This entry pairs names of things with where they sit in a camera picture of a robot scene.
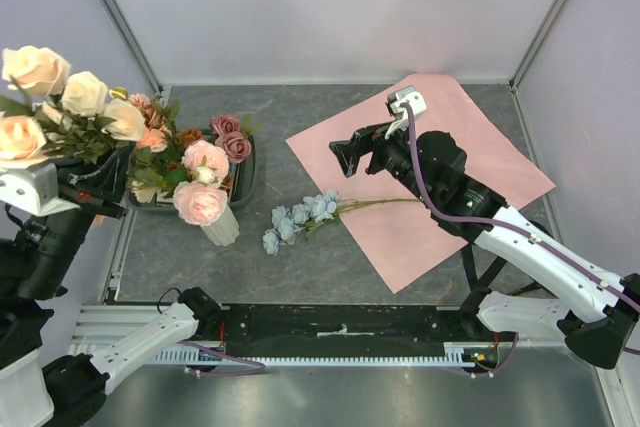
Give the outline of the large peach peony stem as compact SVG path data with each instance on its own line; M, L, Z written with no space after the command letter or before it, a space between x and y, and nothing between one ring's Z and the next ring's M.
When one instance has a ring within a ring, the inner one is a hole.
M129 191L139 204L167 198L175 186L171 174L180 169L183 152L177 140L178 101L163 102L159 96L129 95L124 88L109 91L112 99L127 101L143 116L145 132L134 148L129 168Z

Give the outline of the peach flower stem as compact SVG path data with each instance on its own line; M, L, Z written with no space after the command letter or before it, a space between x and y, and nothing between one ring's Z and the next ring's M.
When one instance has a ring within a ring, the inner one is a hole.
M89 71L45 47L1 53L1 80L16 98L1 96L1 170L70 158L97 165L135 145L147 131L141 109Z

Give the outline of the dusty pink rose stem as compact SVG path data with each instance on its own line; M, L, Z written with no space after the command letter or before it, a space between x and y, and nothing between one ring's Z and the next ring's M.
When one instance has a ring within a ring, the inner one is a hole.
M254 124L250 115L242 118L231 114L214 116L209 127L214 144L225 151L231 164L240 164L254 153L252 138L260 125Z

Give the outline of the blue hydrangea stem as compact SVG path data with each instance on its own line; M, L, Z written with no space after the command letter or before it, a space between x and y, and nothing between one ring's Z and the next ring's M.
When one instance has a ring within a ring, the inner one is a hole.
M309 238L320 227L339 223L348 213L373 206L416 202L420 199L345 199L335 189L305 196L291 207L281 205L271 210L271 227L262 235L262 247L268 255L276 256L281 246L294 245L300 236Z

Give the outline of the small peach rose sprig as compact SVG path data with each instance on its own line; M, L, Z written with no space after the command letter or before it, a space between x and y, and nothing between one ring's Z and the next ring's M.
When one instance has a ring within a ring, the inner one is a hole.
M179 217L196 226L216 222L228 203L228 194L222 188L230 169L226 152L199 140L185 150L182 165L190 179L180 182L173 193L172 200Z

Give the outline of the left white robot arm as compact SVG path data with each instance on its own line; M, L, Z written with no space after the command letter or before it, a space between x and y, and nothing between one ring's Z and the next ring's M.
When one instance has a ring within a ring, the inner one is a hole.
M200 288L123 339L93 353L40 360L43 328L97 216L119 219L132 150L117 148L96 165L78 156L1 175L1 202L26 213L15 238L1 242L1 423L80 426L128 376L164 348L219 329L219 304Z

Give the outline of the purple pink wrapping paper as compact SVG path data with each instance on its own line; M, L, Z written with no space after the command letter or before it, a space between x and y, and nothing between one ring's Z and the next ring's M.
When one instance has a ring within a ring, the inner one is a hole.
M522 209L555 187L451 76L412 74L371 94L356 94L346 85L305 87L287 115L300 118L287 143L320 191L374 201L372 207L347 214L342 223L394 293L451 257L464 241L442 230L425 205L388 172L366 174L368 157L354 176L345 177L328 145L361 127L390 121L386 98L407 86L415 87L427 105L416 121L417 133L449 133L468 155L466 173L509 205Z

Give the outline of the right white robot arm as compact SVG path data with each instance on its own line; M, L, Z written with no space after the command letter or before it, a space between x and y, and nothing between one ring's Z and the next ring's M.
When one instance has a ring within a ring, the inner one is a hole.
M562 338L583 361L614 368L639 321L639 276L620 276L575 254L527 220L504 197L465 172L466 152L441 131L391 132L377 124L356 130L329 148L345 176L353 176L362 156L367 174L388 172L429 210L447 233L515 266L560 302L516 299L477 285L472 307L458 315L467 339L491 331Z

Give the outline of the brown orange flower stem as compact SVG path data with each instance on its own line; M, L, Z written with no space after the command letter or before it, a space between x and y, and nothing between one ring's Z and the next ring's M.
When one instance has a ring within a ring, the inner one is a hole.
M167 147L167 136L173 133L169 128L169 121L151 104L141 107L140 110L145 120L146 131L137 142L137 147L149 147L152 152L162 152ZM204 139L204 135L198 129L182 130L175 136L184 148Z

